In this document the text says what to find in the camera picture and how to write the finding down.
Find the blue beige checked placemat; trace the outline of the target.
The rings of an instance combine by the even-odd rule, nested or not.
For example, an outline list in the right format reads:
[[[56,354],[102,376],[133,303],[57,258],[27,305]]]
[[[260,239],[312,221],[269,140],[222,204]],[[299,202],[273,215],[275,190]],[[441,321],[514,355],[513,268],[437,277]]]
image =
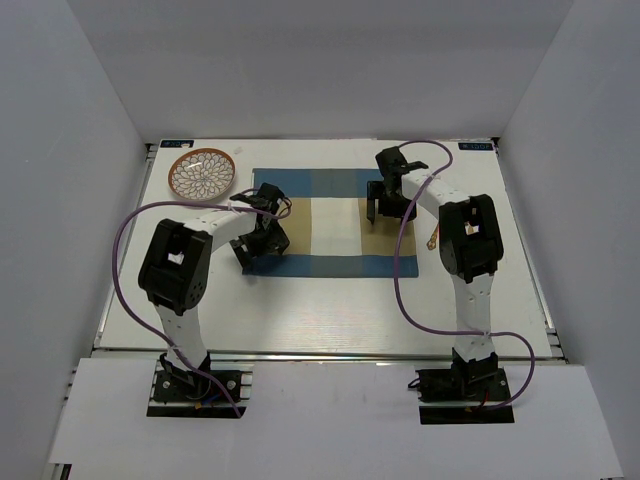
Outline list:
[[[298,278],[391,278],[400,221],[367,213],[367,183],[376,169],[255,168],[253,186],[279,187],[291,200],[280,221],[290,245],[260,257],[246,275]]]

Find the gold fork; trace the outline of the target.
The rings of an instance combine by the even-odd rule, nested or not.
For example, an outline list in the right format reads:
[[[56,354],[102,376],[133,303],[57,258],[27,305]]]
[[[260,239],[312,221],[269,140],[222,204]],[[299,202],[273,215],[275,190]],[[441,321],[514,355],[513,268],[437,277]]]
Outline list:
[[[438,238],[439,238],[439,230],[440,230],[440,225],[437,224],[436,227],[434,228],[428,242],[426,243],[426,247],[429,251],[433,251],[436,249],[437,244],[438,244]]]

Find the orange floral patterned plate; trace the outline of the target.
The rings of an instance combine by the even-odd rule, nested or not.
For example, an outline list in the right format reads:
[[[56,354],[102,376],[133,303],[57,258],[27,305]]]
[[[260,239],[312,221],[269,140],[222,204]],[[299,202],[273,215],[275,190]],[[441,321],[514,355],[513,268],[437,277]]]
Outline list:
[[[226,193],[236,177],[236,165],[226,152],[200,148],[179,157],[168,172],[168,185],[187,201],[214,200]]]

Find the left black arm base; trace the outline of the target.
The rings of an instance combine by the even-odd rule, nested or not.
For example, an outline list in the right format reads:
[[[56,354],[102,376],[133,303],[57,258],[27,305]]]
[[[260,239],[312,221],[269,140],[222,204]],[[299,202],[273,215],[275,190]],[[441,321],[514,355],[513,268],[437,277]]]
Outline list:
[[[146,416],[150,418],[239,419],[248,406],[253,372],[247,369],[209,370],[228,392],[233,407],[215,382],[192,370],[175,368],[166,354],[156,362]]]

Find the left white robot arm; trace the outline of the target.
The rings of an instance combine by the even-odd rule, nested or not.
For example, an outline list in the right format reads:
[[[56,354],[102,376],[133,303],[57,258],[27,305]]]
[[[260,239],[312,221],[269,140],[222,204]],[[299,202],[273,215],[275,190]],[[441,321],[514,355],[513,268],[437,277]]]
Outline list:
[[[218,211],[185,222],[164,219],[157,225],[138,284],[170,339],[163,365],[171,373],[180,370],[176,384],[188,398],[202,398],[211,387],[198,304],[207,288],[212,255],[228,246],[248,271],[257,258],[283,254],[289,239],[279,219],[290,208],[280,188],[264,183],[250,195],[232,196]]]

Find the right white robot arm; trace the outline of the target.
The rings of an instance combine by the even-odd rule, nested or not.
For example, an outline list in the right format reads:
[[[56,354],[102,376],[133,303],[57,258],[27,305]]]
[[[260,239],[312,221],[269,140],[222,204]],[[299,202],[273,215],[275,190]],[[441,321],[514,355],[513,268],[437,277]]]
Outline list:
[[[494,202],[486,194],[471,196],[447,184],[421,162],[409,162],[399,146],[375,156],[382,176],[367,183],[366,218],[378,215],[414,220],[419,207],[438,222],[438,249],[451,275],[455,295],[454,358],[467,363],[451,374],[453,390],[472,399],[484,391],[488,377],[472,362],[495,358],[490,338],[490,292],[504,246]]]

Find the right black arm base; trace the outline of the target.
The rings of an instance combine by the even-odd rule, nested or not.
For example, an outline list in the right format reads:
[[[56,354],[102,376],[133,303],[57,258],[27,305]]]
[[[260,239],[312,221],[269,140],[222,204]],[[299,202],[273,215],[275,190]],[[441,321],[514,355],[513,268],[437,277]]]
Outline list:
[[[418,395],[422,425],[513,424],[511,405],[494,406],[511,397],[506,373],[466,385],[451,369],[421,369],[407,385]]]

